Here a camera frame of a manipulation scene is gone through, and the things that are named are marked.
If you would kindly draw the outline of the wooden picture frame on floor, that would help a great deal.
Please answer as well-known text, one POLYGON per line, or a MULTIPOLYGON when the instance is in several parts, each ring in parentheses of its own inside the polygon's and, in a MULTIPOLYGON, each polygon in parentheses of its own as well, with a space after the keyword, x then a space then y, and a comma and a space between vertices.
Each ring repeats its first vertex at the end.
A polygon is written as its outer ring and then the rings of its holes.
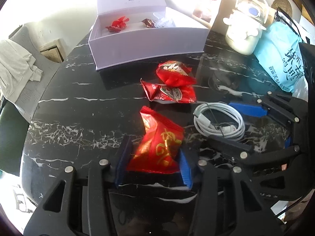
POLYGON ((62 63, 66 58, 66 52, 60 39, 42 45, 38 50, 47 59, 56 63, 62 63))

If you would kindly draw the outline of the grey leaf pattern chair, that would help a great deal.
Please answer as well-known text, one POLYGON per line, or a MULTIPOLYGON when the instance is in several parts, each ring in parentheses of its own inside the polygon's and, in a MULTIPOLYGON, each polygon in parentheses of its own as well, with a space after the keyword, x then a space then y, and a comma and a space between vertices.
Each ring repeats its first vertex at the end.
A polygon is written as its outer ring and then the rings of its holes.
POLYGON ((26 56, 26 72, 17 84, 17 90, 8 100, 16 106, 27 122, 31 122, 36 107, 60 63, 47 59, 36 49, 26 26, 18 30, 11 40, 16 43, 14 47, 18 52, 26 56))

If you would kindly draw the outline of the white cartoon dog water bottle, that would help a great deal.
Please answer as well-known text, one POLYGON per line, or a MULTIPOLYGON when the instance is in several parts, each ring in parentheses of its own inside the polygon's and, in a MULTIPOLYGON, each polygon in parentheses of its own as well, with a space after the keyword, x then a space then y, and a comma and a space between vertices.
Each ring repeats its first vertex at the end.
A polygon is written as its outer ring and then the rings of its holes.
POLYGON ((242 55, 251 55, 266 30, 268 15, 266 0, 236 0, 230 16, 223 19, 227 44, 242 55))

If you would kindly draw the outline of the small red bow candy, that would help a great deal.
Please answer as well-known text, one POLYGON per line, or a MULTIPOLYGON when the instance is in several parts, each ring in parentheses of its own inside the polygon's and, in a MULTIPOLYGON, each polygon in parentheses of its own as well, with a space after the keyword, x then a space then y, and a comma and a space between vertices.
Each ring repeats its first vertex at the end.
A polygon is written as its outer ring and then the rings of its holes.
POLYGON ((127 22, 130 19, 127 18, 126 16, 123 16, 121 18, 118 18, 117 20, 112 22, 112 27, 119 29, 119 30, 123 30, 127 27, 127 22))

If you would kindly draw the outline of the red gold character snack packet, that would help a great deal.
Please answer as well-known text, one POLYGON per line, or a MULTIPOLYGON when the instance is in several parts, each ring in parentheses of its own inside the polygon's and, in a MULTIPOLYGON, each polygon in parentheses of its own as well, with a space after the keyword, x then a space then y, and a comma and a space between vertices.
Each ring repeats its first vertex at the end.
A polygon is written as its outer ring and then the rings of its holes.
POLYGON ((140 115, 145 135, 127 165, 127 171, 155 174, 179 172, 176 161, 184 129, 158 112, 143 106, 140 115))

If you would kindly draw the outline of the open lavender gift box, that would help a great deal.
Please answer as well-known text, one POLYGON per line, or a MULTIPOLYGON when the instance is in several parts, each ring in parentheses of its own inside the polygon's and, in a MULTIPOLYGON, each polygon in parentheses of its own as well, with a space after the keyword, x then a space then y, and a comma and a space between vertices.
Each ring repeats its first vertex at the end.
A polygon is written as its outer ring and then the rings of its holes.
POLYGON ((89 37, 96 70, 159 56, 201 53, 209 29, 193 18, 166 5, 165 0, 97 0, 97 18, 89 37), (153 13, 173 18, 176 27, 146 28, 144 19, 153 13), (130 20, 120 32, 106 27, 126 16, 130 20))

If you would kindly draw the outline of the clear acrylic holder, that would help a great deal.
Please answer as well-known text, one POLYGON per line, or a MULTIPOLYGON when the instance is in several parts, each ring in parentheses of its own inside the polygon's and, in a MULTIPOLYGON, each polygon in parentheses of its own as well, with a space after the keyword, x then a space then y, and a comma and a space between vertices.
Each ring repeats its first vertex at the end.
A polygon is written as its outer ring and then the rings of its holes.
POLYGON ((157 12, 153 13, 153 16, 155 16, 156 20, 154 22, 155 28, 171 28, 176 27, 173 18, 169 16, 163 16, 161 14, 158 14, 157 12))

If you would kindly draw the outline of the dark green sofa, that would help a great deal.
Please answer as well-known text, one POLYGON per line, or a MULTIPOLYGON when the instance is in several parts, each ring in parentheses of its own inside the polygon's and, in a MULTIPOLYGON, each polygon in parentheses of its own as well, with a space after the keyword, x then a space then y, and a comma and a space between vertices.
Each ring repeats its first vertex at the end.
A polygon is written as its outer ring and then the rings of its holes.
POLYGON ((1 110, 1 171, 19 176, 29 123, 9 101, 1 110))

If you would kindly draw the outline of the red candy packet white text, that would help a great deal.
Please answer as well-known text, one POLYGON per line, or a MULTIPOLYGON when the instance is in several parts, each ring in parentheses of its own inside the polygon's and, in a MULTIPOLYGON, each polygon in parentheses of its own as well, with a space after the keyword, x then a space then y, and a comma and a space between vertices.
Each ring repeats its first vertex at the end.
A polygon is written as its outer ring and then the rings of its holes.
POLYGON ((119 26, 108 26, 108 27, 106 27, 106 29, 109 32, 114 32, 114 33, 120 32, 122 30, 121 27, 119 27, 119 26))

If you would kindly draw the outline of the grey sweatshirt on chair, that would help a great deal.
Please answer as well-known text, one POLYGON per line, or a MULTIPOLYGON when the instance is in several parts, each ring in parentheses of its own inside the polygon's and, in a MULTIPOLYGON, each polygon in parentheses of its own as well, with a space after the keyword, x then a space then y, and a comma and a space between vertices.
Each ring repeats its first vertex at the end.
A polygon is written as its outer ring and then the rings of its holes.
POLYGON ((1 92, 15 103, 29 81, 41 81, 43 71, 36 65, 35 57, 12 40, 1 41, 1 92))

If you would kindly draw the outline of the red cartoon figure snack packet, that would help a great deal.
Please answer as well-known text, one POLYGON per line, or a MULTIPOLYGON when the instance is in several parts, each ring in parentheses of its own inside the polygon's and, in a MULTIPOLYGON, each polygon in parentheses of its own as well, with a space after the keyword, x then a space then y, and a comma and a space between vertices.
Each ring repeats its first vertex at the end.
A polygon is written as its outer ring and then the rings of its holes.
POLYGON ((192 68, 180 61, 166 61, 156 69, 158 78, 169 87, 181 87, 196 84, 192 68))

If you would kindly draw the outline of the kraft hawthorn snack pouch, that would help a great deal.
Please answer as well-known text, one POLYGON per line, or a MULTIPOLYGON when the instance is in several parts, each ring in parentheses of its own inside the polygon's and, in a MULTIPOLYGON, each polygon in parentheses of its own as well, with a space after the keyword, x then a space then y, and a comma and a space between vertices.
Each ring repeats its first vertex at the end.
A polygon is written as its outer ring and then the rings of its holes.
POLYGON ((211 29, 220 10, 221 0, 193 0, 192 18, 211 29))

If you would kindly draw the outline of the brown paper bag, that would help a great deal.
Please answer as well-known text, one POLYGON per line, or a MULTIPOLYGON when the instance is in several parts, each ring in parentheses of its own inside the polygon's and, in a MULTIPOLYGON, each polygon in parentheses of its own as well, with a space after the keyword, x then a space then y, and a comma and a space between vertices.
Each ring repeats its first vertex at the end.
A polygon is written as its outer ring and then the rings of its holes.
POLYGON ((274 15, 275 15, 275 12, 272 12, 271 14, 268 14, 267 21, 266 21, 266 23, 264 23, 265 27, 268 27, 268 26, 270 26, 273 23, 274 15))

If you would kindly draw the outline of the red ketchup style snack packet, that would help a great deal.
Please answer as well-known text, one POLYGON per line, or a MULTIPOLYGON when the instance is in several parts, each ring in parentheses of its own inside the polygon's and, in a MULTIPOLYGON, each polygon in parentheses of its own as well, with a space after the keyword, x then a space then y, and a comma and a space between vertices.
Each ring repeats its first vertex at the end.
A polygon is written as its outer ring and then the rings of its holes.
POLYGON ((153 84, 142 79, 140 83, 151 102, 159 103, 196 103, 196 94, 192 86, 169 87, 164 84, 153 84))

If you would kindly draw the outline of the light blue plastic bag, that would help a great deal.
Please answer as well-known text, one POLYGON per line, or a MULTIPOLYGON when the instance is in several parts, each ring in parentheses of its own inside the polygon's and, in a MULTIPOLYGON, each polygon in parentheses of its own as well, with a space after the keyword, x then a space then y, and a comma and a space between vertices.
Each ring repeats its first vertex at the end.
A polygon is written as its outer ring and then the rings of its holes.
POLYGON ((302 39, 287 24, 277 21, 262 33, 254 55, 262 68, 285 92, 293 92, 295 83, 304 77, 299 43, 302 39))

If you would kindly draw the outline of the dark brown candy packet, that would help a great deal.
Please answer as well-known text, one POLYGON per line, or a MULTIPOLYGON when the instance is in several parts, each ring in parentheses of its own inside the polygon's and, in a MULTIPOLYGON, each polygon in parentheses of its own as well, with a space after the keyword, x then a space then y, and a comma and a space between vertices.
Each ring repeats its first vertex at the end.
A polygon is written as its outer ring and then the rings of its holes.
POLYGON ((152 29, 152 28, 157 28, 156 26, 156 21, 155 20, 152 20, 152 19, 144 19, 142 20, 142 23, 144 24, 144 26, 146 28, 149 28, 149 29, 152 29))

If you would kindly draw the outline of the clear plastic bag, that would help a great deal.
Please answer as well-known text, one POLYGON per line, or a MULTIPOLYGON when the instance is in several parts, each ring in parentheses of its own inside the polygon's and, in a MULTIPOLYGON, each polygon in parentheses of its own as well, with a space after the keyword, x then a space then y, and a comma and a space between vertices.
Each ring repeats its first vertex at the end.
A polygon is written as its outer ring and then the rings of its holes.
POLYGON ((305 76, 301 77, 294 84, 292 96, 308 102, 308 96, 309 96, 308 95, 308 82, 307 82, 305 76))

